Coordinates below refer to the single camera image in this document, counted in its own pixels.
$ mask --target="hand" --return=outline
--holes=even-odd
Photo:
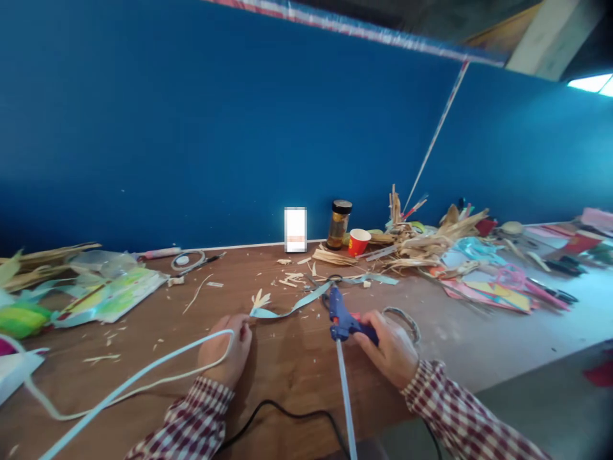
[[[394,321],[376,310],[362,316],[361,322],[372,326],[379,337],[379,347],[356,332],[358,344],[375,366],[399,390],[404,390],[417,373],[420,358],[407,332]]]
[[[232,329],[234,331],[234,342],[225,360],[221,364],[204,371],[203,377],[215,380],[234,390],[245,368],[253,337],[247,323],[248,320],[249,317],[245,314],[224,316],[211,329],[209,335],[220,330]],[[198,367],[204,367],[221,358],[228,348],[230,338],[230,334],[223,334],[203,343],[198,351]]]

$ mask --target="red checkered sleeve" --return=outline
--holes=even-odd
[[[550,460],[475,396],[449,380],[442,362],[420,361],[417,375],[401,393],[409,410],[424,419],[457,459]]]
[[[213,457],[225,437],[223,416],[234,392],[198,377],[187,396],[175,401],[164,426],[136,444],[125,460],[201,460]]]

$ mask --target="blue wall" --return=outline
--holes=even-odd
[[[438,223],[460,196],[500,221],[613,211],[613,98],[471,64],[415,198]]]
[[[1,248],[380,227],[460,64],[198,0],[0,4]]]

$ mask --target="wooden table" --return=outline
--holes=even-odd
[[[303,257],[292,256],[295,261]],[[249,312],[251,296],[259,288],[271,293],[272,308],[290,309],[303,295],[300,288],[275,287],[271,281],[282,279],[283,271],[303,272],[307,266],[282,266],[276,263],[280,258],[286,258],[283,246],[232,249],[222,260],[189,274],[184,286],[161,287],[127,314],[124,323],[90,323],[27,340],[29,349],[51,348],[34,374],[35,382],[62,412],[87,410],[146,364],[202,337],[221,316]],[[170,273],[169,264],[170,259],[162,259],[148,266]],[[361,273],[322,262],[317,262],[317,271],[320,275]],[[387,305],[408,312],[421,328],[422,357],[444,360],[451,378],[478,392],[612,335],[610,272],[591,270],[589,275],[570,280],[532,269],[528,272],[546,284],[562,287],[581,302],[572,312],[563,314],[539,310],[523,316],[497,311],[493,317],[484,318],[416,276],[406,276],[396,286],[374,282],[370,289],[344,286],[342,291],[347,293],[345,302],[354,312]],[[223,283],[223,287],[204,285],[191,309],[182,314],[200,281],[209,274],[213,274],[209,281]],[[344,431],[337,354],[321,303],[313,302],[288,318],[254,321],[253,330],[251,354],[227,417],[227,434],[236,433],[265,398],[296,413],[330,410]],[[108,347],[104,336],[107,331],[118,334]],[[344,351],[356,436],[372,436],[409,418],[398,392],[352,339],[345,343]],[[121,354],[121,361],[96,365],[82,362],[108,353]],[[187,352],[147,375],[139,385],[193,369],[195,359],[195,351]],[[162,424],[168,405],[185,394],[190,384],[191,379],[185,379],[162,385],[106,409],[57,458],[122,458],[134,443]],[[0,456],[19,444],[14,459],[37,458],[73,423],[50,419],[21,388],[0,408]],[[327,420],[297,422],[265,408],[248,434],[220,457],[311,459],[337,449]]]

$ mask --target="jar lid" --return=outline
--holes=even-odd
[[[332,202],[332,210],[338,214],[351,214],[353,204],[347,200],[334,200]]]

